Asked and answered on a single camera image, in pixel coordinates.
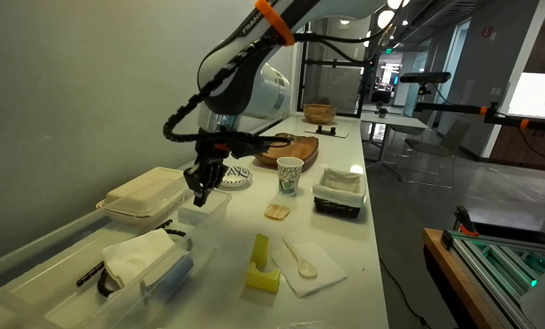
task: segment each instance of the clear plastic bin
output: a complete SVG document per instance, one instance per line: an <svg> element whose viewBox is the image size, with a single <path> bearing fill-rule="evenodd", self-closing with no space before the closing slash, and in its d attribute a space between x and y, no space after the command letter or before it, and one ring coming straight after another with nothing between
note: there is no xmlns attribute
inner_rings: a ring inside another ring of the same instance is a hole
<svg viewBox="0 0 545 329"><path fill-rule="evenodd" d="M105 246L137 233L97 210L0 257L0 327L106 329L154 323L165 299L178 292L194 264L194 255L178 244L108 297L97 290L99 274L77 286L77 279L103 259Z"/></svg>
<svg viewBox="0 0 545 329"><path fill-rule="evenodd" d="M201 226L214 217L223 219L231 199L231 193L222 189L214 189L203 206L196 206L194 199L187 199L180 206L178 217L181 222L190 226Z"/></svg>

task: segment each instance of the spoon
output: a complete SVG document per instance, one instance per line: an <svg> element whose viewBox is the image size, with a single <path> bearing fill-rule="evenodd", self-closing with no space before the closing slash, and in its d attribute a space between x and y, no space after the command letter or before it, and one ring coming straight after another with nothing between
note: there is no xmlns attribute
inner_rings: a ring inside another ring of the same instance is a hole
<svg viewBox="0 0 545 329"><path fill-rule="evenodd" d="M309 263L306 257L302 257L295 244L291 244L286 237L282 237L287 248L291 250L295 261L297 261L297 270L302 277L317 277L317 268L313 263Z"/></svg>

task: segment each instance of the white cup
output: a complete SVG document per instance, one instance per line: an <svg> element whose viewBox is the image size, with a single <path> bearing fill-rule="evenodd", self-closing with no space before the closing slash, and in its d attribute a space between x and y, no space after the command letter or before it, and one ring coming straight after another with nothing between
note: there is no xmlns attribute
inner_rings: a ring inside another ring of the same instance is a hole
<svg viewBox="0 0 545 329"><path fill-rule="evenodd" d="M298 179L304 169L304 160L298 157L278 157L276 164L278 164L278 189L282 193L295 195Z"/></svg>

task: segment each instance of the lid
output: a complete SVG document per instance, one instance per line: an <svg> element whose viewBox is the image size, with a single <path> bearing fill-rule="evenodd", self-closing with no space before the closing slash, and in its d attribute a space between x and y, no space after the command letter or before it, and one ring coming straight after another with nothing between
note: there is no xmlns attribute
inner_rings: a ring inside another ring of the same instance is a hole
<svg viewBox="0 0 545 329"><path fill-rule="evenodd" d="M103 206L128 215L154 215L187 189L181 169L158 166L108 191Z"/></svg>

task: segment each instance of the table leg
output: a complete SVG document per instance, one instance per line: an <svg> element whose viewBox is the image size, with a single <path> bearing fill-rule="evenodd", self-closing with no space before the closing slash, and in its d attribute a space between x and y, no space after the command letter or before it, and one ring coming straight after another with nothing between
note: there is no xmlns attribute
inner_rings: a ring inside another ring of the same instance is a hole
<svg viewBox="0 0 545 329"><path fill-rule="evenodd" d="M390 136L390 126L386 124L386 126L384 126L383 144L381 144L381 153L379 153L379 160L381 160L381 162L384 160L384 149L386 149L388 136Z"/></svg>
<svg viewBox="0 0 545 329"><path fill-rule="evenodd" d="M372 129L370 129L370 142L373 142L373 140L375 140L375 129L377 129L377 124L375 124L375 122L372 122Z"/></svg>

